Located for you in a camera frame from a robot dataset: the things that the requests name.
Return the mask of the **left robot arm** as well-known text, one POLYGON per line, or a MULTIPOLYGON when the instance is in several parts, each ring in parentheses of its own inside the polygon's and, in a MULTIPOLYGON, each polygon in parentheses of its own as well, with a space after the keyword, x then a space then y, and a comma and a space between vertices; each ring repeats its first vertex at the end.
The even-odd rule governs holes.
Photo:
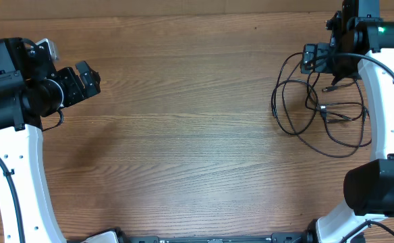
POLYGON ((6 242, 65 240, 49 196, 42 118, 97 95, 100 76, 85 61, 55 68, 55 44, 0 39, 0 214, 6 242))

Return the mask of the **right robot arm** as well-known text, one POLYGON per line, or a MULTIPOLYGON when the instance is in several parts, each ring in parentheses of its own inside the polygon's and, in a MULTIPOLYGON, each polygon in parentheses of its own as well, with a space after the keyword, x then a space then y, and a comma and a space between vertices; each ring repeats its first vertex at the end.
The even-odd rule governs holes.
POLYGON ((394 22, 381 18, 378 1, 344 1, 326 27, 330 42, 307 44, 301 71, 363 81, 372 150, 346 174, 343 201, 312 221, 301 241, 362 242, 368 226, 394 217, 394 22))

